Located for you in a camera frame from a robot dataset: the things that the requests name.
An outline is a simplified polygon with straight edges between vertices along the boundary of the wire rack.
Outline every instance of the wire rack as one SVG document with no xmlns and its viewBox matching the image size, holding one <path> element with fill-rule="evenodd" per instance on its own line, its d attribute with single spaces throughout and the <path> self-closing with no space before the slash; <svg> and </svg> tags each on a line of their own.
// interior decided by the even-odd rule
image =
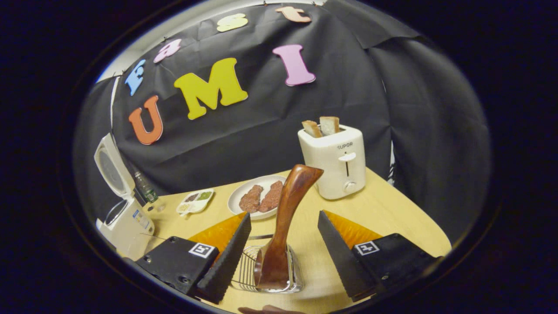
<svg viewBox="0 0 558 314">
<path fill-rule="evenodd" d="M 263 245 L 248 246 L 242 251 L 240 261 L 238 262 L 235 277 L 230 281 L 230 286 L 234 289 L 261 292 L 261 293 L 295 293 L 304 287 L 302 272 L 300 270 L 299 261 L 290 245 L 287 245 L 288 258 L 288 278 L 287 286 L 283 289 L 259 289 L 254 283 L 254 267 L 256 266 L 256 257 L 258 251 Z"/>
</svg>

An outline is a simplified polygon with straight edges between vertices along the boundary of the toaster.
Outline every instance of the toaster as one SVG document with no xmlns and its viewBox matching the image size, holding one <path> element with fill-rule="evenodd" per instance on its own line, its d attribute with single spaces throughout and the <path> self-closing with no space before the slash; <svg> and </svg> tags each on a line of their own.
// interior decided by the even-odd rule
<svg viewBox="0 0 558 314">
<path fill-rule="evenodd" d="M 325 199 L 353 194 L 366 183 L 362 132 L 344 125 L 339 130 L 322 137 L 313 137 L 304 129 L 298 132 L 304 163 L 324 170 L 315 186 Z"/>
</svg>

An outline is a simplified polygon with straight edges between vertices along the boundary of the wooden table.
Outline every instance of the wooden table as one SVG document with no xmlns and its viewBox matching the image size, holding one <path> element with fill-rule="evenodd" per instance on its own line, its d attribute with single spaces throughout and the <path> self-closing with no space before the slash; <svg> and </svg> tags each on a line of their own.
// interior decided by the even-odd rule
<svg viewBox="0 0 558 314">
<path fill-rule="evenodd" d="M 277 174 L 287 177 L 289 172 L 287 170 Z M 445 233 L 418 206 L 368 168 L 366 180 L 366 186 L 361 191 L 336 201 L 323 199 L 314 187 L 302 199 L 287 238 L 287 243 L 299 259 L 304 276 L 305 288 L 301 292 L 267 294 L 229 287 L 219 305 L 207 303 L 234 313 L 239 313 L 238 307 L 261 310 L 264 305 L 274 305 L 307 314 L 331 312 L 354 305 L 343 288 L 318 230 L 318 214 L 321 210 L 341 215 L 383 236 L 397 232 L 434 257 L 446 255 L 451 250 Z M 163 239 L 170 236 L 187 239 L 232 217 L 233 214 L 227 207 L 228 198 L 245 182 L 215 187 L 215 195 L 207 208 L 186 217 L 180 217 L 176 207 L 189 192 L 161 196 L 167 204 L 165 210 L 148 212 L 155 224 L 154 235 Z M 274 230 L 275 216 L 252 221 L 250 235 L 271 234 Z M 152 241 L 148 250 L 161 241 Z M 248 240 L 246 246 L 262 245 L 268 241 L 269 239 Z"/>
</svg>

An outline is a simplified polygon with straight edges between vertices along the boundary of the bread slice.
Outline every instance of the bread slice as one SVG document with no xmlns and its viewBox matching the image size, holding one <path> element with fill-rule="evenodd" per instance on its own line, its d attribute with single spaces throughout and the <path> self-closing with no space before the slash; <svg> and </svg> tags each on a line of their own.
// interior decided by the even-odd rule
<svg viewBox="0 0 558 314">
<path fill-rule="evenodd" d="M 310 134 L 313 137 L 321 137 L 320 128 L 318 124 L 314 121 L 306 120 L 302 122 L 302 126 L 304 127 L 304 131 Z"/>
<path fill-rule="evenodd" d="M 320 117 L 321 132 L 326 135 L 331 135 L 339 132 L 339 118 L 338 117 Z"/>
</svg>

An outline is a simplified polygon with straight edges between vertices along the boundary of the yellow letter m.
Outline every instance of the yellow letter m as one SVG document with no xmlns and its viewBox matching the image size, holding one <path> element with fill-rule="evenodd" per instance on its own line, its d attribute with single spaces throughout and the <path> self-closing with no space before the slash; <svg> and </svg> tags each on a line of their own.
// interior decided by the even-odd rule
<svg viewBox="0 0 558 314">
<path fill-rule="evenodd" d="M 243 91 L 234 72 L 235 58 L 226 58 L 213 64 L 209 81 L 202 80 L 194 73 L 179 77 L 174 86 L 182 90 L 188 105 L 188 119 L 193 120 L 203 116 L 207 109 L 200 106 L 198 99 L 209 108 L 217 109 L 217 99 L 221 91 L 221 104 L 228 106 L 248 98 L 248 93 Z"/>
</svg>

